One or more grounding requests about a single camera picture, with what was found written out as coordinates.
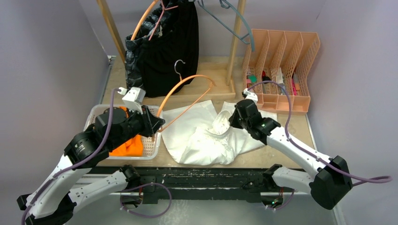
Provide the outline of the orange shorts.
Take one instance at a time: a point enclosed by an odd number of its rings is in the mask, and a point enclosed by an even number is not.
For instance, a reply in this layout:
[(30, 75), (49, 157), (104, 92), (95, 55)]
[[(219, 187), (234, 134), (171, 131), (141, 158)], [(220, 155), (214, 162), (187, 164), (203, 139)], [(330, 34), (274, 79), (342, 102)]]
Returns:
[[(117, 111), (117, 109), (121, 109), (125, 112), (126, 117), (129, 117), (132, 112), (128, 110), (127, 107), (125, 106), (120, 106), (120, 107), (113, 107), (113, 120), (112, 122), (115, 122), (115, 112)], [(108, 140), (111, 138), (111, 136), (114, 133), (114, 129), (110, 130), (110, 134), (108, 135)], [(141, 157), (143, 156), (143, 143), (141, 140), (141, 136), (137, 135), (129, 140), (127, 140), (126, 142), (124, 142), (123, 144), (121, 144), (120, 146), (118, 146), (117, 148), (115, 148), (112, 152), (109, 153), (109, 156), (111, 157)]]

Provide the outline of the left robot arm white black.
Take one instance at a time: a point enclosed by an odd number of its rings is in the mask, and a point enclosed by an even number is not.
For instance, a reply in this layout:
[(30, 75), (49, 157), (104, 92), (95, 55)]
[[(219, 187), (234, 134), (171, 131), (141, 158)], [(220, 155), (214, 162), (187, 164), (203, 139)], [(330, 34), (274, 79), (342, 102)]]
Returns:
[(107, 108), (83, 132), (75, 135), (52, 173), (33, 193), (17, 198), (23, 225), (62, 225), (84, 206), (112, 193), (136, 191), (141, 178), (131, 165), (110, 176), (74, 189), (75, 183), (109, 154), (140, 135), (152, 137), (165, 124), (144, 105), (141, 111)]

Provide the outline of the white shorts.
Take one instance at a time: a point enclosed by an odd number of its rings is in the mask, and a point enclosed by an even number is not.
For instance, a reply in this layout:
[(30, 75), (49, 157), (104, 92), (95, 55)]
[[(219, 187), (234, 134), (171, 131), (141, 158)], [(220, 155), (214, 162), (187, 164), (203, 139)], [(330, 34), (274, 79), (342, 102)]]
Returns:
[(264, 144), (254, 140), (246, 130), (233, 128), (228, 119), (234, 103), (224, 102), (217, 113), (212, 101), (180, 107), (163, 113), (167, 128), (161, 132), (166, 149), (179, 164), (231, 164), (234, 159)]

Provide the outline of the pink plastic file organizer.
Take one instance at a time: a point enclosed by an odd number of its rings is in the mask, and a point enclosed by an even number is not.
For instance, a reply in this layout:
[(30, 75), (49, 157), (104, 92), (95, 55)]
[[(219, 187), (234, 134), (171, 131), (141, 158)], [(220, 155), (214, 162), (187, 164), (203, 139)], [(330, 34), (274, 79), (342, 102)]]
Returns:
[(253, 44), (242, 63), (243, 82), (254, 75), (257, 106), (273, 113), (306, 114), (310, 105), (307, 76), (320, 49), (316, 32), (253, 29)]

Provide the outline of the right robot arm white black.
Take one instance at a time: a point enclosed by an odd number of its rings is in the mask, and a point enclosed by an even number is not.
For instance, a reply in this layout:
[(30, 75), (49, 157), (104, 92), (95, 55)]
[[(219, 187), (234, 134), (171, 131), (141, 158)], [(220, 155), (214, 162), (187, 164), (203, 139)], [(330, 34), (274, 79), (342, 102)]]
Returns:
[(297, 138), (287, 135), (276, 120), (262, 117), (254, 101), (241, 100), (229, 118), (233, 128), (244, 129), (255, 140), (268, 145), (301, 166), (302, 171), (275, 164), (263, 174), (263, 184), (270, 191), (278, 187), (310, 194), (323, 208), (331, 210), (352, 189), (345, 159), (317, 152)]

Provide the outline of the white plastic basket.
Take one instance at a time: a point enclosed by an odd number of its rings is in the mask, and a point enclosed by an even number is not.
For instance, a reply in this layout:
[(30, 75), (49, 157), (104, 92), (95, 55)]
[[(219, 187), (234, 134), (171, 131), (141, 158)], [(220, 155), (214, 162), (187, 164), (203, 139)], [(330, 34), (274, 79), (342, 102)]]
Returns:
[[(105, 110), (109, 108), (109, 105), (100, 104), (95, 105), (90, 114), (87, 117), (84, 129), (87, 129), (92, 123), (95, 122), (95, 117), (102, 114)], [(109, 156), (108, 159), (112, 160), (150, 160), (153, 159), (157, 153), (160, 146), (161, 134), (156, 133), (154, 137), (144, 137), (141, 136), (141, 140), (143, 143), (143, 156), (141, 157), (111, 157)]]

